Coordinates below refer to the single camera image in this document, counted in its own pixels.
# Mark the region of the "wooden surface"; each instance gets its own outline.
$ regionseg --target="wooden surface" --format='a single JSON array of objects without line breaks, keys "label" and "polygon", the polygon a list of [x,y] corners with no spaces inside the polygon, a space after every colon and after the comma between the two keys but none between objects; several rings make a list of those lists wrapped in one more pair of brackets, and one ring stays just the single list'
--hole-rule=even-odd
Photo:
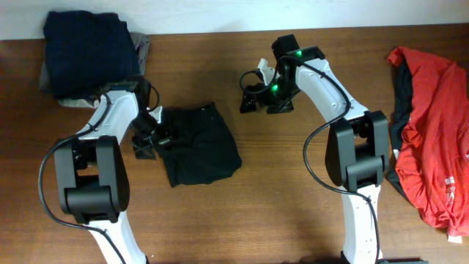
[{"label": "wooden surface", "polygon": [[[318,45],[337,78],[370,110],[394,109],[393,47],[404,45],[469,68],[469,25],[290,31],[301,47]],[[233,133],[243,167],[208,186],[171,188],[161,159],[137,161],[129,136],[121,151],[130,181],[128,215],[151,263],[280,263],[338,257],[344,243],[339,195],[317,183],[301,156],[306,137],[324,120],[304,94],[289,114],[239,114],[237,83],[290,32],[152,36],[146,77],[163,106],[214,100]],[[89,109],[67,109],[38,91],[44,40],[0,42],[0,263],[104,263],[93,237],[53,223],[40,206],[37,171],[47,149],[78,131]],[[328,179],[327,133],[309,151],[314,170]],[[59,209],[53,161],[45,195]],[[386,258],[421,257],[431,263],[469,263],[469,240],[446,242],[444,231],[420,220],[387,182],[379,201]]]}]

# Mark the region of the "dark blue cloth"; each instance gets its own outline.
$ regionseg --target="dark blue cloth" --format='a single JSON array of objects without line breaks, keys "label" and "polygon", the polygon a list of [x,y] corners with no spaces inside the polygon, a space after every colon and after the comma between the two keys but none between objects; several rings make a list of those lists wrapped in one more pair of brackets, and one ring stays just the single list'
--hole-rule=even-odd
[{"label": "dark blue cloth", "polygon": [[88,98],[101,85],[140,73],[127,24],[115,13],[49,12],[44,35],[55,98]]}]

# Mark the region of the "red fabric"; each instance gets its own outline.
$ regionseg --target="red fabric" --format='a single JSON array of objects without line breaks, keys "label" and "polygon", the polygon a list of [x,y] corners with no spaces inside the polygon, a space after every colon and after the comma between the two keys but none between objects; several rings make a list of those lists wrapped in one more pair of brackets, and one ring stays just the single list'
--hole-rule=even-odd
[{"label": "red fabric", "polygon": [[469,101],[456,62],[410,48],[394,49],[412,73],[413,110],[402,132],[396,172],[407,198],[433,227],[469,235]]}]

